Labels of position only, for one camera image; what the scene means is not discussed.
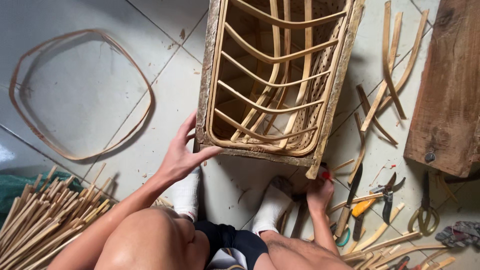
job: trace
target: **wooden board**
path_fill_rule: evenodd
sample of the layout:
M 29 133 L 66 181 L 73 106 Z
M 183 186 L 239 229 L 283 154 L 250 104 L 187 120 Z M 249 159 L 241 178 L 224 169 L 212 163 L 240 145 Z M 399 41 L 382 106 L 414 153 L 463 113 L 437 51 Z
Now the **wooden board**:
M 404 152 L 460 177 L 480 158 L 479 13 L 480 1 L 440 1 Z

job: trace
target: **foot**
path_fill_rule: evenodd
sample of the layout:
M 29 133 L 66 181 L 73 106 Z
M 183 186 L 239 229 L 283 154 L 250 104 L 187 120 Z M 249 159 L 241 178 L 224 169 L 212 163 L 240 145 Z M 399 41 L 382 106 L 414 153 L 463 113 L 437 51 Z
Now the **foot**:
M 173 209 L 181 217 L 189 217 L 192 222 L 196 222 L 198 217 L 200 172 L 200 167 L 195 168 L 187 177 L 171 187 L 173 189 Z
M 258 236 L 261 232 L 269 230 L 278 233 L 276 223 L 292 202 L 291 189 L 292 186 L 287 179 L 280 176 L 273 178 L 262 205 L 253 218 L 252 233 Z

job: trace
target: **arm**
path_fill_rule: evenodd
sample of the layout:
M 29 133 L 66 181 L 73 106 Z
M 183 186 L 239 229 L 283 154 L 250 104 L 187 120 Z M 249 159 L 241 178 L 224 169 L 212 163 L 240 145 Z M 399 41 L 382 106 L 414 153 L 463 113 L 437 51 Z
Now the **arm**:
M 333 183 L 320 177 L 312 180 L 307 192 L 307 202 L 313 223 L 313 235 L 315 242 L 324 248 L 340 256 L 330 231 L 329 218 L 326 208 L 333 196 Z
M 108 237 L 126 217 L 150 207 L 172 184 L 185 178 L 204 160 L 220 153 L 220 147 L 209 147 L 196 154 L 185 147 L 194 138 L 188 132 L 195 127 L 195 116 L 196 111 L 181 125 L 158 171 L 62 250 L 48 266 L 49 270 L 65 269 L 67 265 L 68 269 L 93 269 Z

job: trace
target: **black shorts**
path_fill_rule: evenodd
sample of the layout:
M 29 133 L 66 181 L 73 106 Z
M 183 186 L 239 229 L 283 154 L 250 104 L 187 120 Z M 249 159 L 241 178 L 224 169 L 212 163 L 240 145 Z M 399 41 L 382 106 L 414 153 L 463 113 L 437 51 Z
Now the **black shorts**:
M 221 248 L 235 248 L 247 259 L 247 268 L 253 270 L 255 262 L 262 253 L 268 253 L 265 242 L 250 231 L 237 231 L 231 225 L 213 224 L 209 221 L 194 223 L 195 229 L 202 231 L 210 242 L 210 256 L 207 265 Z

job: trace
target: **bundle of bamboo sticks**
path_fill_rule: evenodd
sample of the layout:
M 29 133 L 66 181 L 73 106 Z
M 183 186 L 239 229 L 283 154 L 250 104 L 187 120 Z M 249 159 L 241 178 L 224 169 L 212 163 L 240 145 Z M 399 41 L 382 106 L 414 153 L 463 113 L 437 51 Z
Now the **bundle of bamboo sticks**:
M 68 188 L 73 175 L 65 181 L 57 177 L 46 188 L 57 166 L 53 166 L 38 192 L 43 175 L 33 185 L 26 184 L 22 195 L 13 201 L 0 231 L 0 269 L 33 270 L 47 266 L 55 254 L 102 216 L 110 205 L 108 199 L 103 203 L 99 200 L 111 179 L 98 192 L 95 181 L 104 166 L 81 193 Z

